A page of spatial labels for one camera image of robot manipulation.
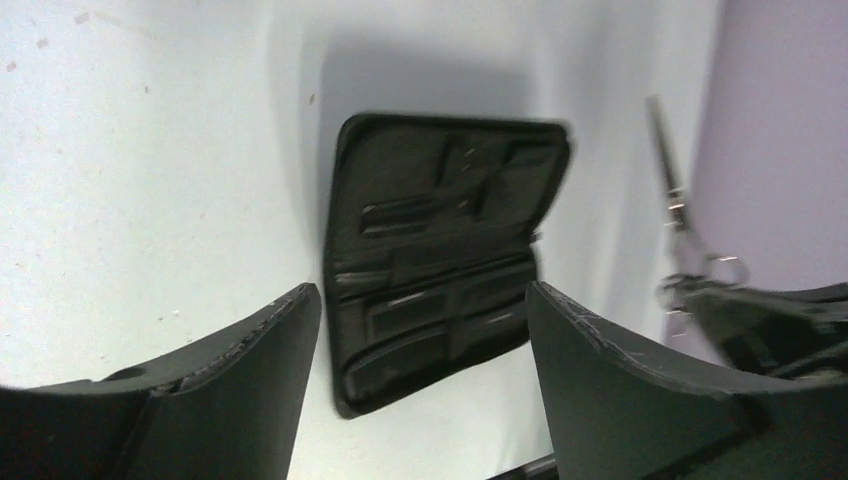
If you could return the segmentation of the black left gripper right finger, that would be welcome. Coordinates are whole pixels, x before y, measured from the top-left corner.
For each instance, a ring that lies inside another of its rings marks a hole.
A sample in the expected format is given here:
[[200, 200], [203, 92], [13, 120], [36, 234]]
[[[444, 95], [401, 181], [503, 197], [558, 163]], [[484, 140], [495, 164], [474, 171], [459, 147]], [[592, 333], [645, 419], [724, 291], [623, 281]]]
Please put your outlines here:
[[711, 364], [530, 284], [533, 355], [562, 479], [843, 479], [847, 384]]

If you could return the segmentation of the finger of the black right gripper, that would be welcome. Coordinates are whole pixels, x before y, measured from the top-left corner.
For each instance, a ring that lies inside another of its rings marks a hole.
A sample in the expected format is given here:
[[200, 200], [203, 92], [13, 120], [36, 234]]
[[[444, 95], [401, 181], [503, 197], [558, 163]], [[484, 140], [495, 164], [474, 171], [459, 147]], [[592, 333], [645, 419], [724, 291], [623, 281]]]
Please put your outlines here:
[[729, 366], [782, 379], [847, 377], [847, 284], [769, 291], [668, 278], [662, 303], [697, 326]]

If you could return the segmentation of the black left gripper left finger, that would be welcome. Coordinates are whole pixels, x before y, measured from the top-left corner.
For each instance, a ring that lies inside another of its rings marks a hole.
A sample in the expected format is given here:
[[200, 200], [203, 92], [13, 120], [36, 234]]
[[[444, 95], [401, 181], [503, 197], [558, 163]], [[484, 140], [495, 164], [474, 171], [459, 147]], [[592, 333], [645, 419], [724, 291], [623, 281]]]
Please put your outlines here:
[[100, 381], [1, 391], [5, 479], [283, 479], [321, 318], [304, 283]]

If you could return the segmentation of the silver thinning scissors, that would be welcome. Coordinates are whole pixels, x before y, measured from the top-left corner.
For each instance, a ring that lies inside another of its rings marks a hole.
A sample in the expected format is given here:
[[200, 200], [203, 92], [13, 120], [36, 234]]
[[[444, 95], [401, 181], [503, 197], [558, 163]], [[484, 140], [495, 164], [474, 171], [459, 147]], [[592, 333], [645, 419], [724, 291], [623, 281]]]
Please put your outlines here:
[[701, 311], [694, 312], [687, 302], [689, 295], [702, 288], [727, 291], [743, 287], [749, 279], [749, 269], [738, 256], [718, 253], [708, 247], [697, 232], [661, 98], [649, 96], [646, 107], [668, 215], [664, 224], [668, 230], [668, 255], [674, 267], [674, 271], [656, 288], [657, 300], [668, 315], [687, 317], [701, 327], [705, 336], [714, 343], [743, 336], [745, 326], [728, 317], [725, 306], [707, 304]]

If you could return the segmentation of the black zippered tool case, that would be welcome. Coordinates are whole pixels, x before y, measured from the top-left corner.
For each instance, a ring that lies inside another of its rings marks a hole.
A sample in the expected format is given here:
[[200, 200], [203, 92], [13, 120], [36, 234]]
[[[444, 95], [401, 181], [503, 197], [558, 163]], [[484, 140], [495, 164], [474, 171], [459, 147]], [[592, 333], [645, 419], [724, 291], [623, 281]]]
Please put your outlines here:
[[556, 121], [370, 111], [341, 125], [323, 249], [341, 417], [528, 341], [534, 245], [571, 153]]

